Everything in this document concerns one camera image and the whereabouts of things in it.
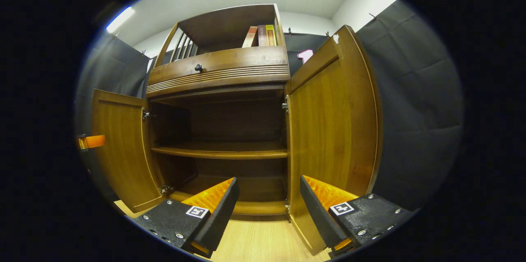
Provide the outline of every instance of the open cabinet door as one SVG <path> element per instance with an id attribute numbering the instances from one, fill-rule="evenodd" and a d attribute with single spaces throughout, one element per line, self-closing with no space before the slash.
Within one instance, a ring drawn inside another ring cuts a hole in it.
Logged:
<path id="1" fill-rule="evenodd" d="M 150 120 L 143 120 L 143 108 L 148 112 L 145 99 L 94 91 L 92 134 L 106 137 L 95 152 L 108 183 L 133 213 L 163 200 L 148 141 Z"/>
<path id="2" fill-rule="evenodd" d="M 300 176 L 358 196 L 369 193 L 381 153 L 380 97 L 368 58 L 349 26 L 328 39 L 284 91 L 289 217 L 314 255 L 325 243 L 301 197 Z"/>

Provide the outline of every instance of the book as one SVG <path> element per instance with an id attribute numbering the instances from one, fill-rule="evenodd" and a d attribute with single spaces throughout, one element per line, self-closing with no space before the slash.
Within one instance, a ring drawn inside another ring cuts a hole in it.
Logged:
<path id="1" fill-rule="evenodd" d="M 262 24 L 258 26 L 258 45 L 276 46 L 276 31 L 273 24 Z"/>
<path id="2" fill-rule="evenodd" d="M 258 31 L 258 27 L 257 26 L 250 26 L 250 28 L 248 29 L 248 33 L 247 33 L 247 36 L 245 37 L 245 41 L 243 42 L 243 46 L 242 48 L 244 47 L 252 47 L 256 44 L 256 33 Z"/>

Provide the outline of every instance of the white wall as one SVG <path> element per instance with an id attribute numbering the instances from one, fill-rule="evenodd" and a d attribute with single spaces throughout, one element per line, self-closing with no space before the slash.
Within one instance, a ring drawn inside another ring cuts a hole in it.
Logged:
<path id="1" fill-rule="evenodd" d="M 302 14 L 302 13 L 292 13 L 292 12 L 280 12 L 279 16 L 281 18 L 281 24 L 283 26 L 283 32 L 288 33 L 289 28 L 293 33 L 304 33 L 304 34 L 314 34 L 314 35 L 325 35 L 328 31 L 329 35 L 332 35 L 336 32 L 334 23 L 330 19 L 321 18 L 318 16 Z M 171 28 L 168 28 L 160 33 L 157 33 L 148 39 L 143 40 L 139 44 L 135 45 L 134 48 L 138 51 L 143 51 L 149 58 L 157 56 L 161 50 L 161 47 L 166 40 L 166 37 L 170 33 Z M 173 36 L 171 43 L 168 46 L 166 51 L 170 51 L 175 47 L 175 44 L 180 36 L 180 30 L 176 32 Z"/>
<path id="2" fill-rule="evenodd" d="M 332 22 L 336 28 L 347 24 L 357 32 L 373 19 L 370 13 L 376 16 L 394 1 L 396 0 L 345 0 L 332 17 Z"/>

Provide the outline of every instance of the ceiling light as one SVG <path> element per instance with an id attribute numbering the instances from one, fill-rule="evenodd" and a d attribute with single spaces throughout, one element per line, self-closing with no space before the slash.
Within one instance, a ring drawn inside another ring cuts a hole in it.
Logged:
<path id="1" fill-rule="evenodd" d="M 135 13 L 135 10 L 133 10 L 131 7 L 128 7 L 124 9 L 117 17 L 106 27 L 106 30 L 110 33 L 115 32 L 115 30 L 123 24 L 127 19 L 132 16 L 132 14 Z"/>

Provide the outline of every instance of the drawer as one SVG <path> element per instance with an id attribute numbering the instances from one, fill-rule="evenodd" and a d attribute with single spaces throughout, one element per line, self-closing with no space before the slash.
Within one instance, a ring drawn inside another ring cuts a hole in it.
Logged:
<path id="1" fill-rule="evenodd" d="M 196 71 L 201 65 L 202 72 Z M 239 84 L 287 82 L 285 46 L 257 46 L 210 52 L 152 69 L 146 97 Z"/>

